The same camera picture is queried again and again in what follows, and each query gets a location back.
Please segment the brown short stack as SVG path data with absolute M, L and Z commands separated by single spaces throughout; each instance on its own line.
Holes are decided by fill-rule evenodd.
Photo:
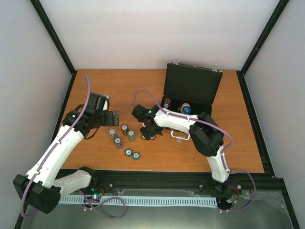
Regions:
M 164 108 L 168 109 L 170 107 L 171 100 L 169 98 L 165 98 L 163 106 Z

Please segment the blue round blind button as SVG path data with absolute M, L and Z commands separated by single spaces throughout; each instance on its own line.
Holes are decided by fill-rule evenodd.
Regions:
M 190 106 L 188 106 L 188 105 L 185 105 L 185 106 L 183 106 L 182 108 L 181 108 L 181 113 L 182 114 L 189 114 L 191 112 L 191 108 L 190 108 Z

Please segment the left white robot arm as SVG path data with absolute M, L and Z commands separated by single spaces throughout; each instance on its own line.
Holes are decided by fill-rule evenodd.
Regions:
M 99 186 L 97 172 L 89 167 L 80 167 L 76 172 L 59 179 L 56 176 L 72 150 L 80 141 L 88 139 L 87 135 L 92 129 L 118 125 L 118 110 L 101 110 L 93 114 L 70 111 L 40 160 L 26 175 L 14 178 L 13 185 L 22 203 L 48 214 L 64 196 L 82 188 L 89 192 L 96 191 Z

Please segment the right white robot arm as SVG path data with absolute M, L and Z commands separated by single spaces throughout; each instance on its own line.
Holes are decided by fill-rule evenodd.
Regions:
M 171 136 L 174 138 L 191 139 L 196 150 L 207 158 L 212 178 L 220 183 L 227 181 L 230 169 L 224 158 L 226 133 L 207 113 L 179 114 L 156 105 L 147 109 L 138 104 L 133 108 L 132 116 L 142 123 L 140 132 L 145 140 L 162 135 L 164 129 L 171 130 Z

